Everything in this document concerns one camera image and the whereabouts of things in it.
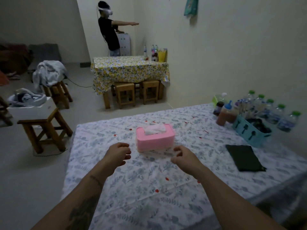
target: yellow floral tablecloth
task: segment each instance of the yellow floral tablecloth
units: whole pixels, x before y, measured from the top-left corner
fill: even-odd
[[[169,65],[166,62],[145,61],[143,56],[95,57],[91,63],[94,72],[94,90],[106,92],[115,82],[138,83],[146,79],[169,83]]]

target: vr headset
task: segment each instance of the vr headset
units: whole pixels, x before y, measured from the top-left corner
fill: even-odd
[[[113,15],[113,11],[111,11],[110,9],[100,8],[100,7],[97,6],[97,10],[103,11],[106,15]]]

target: black t-shirt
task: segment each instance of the black t-shirt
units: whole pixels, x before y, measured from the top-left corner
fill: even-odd
[[[107,42],[110,51],[119,49],[120,48],[119,41],[118,41],[117,35],[114,30],[118,26],[112,26],[111,19],[102,18],[102,17],[98,19],[98,24],[100,27],[100,32],[102,36],[104,37],[105,41]]]

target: blue bottle cap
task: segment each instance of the blue bottle cap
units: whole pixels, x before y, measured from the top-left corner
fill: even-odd
[[[232,108],[231,102],[232,100],[230,100],[228,104],[224,105],[226,109],[231,110]]]

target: jeans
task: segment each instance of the jeans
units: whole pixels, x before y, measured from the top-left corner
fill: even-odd
[[[116,49],[114,51],[110,51],[110,56],[120,56],[120,50]]]

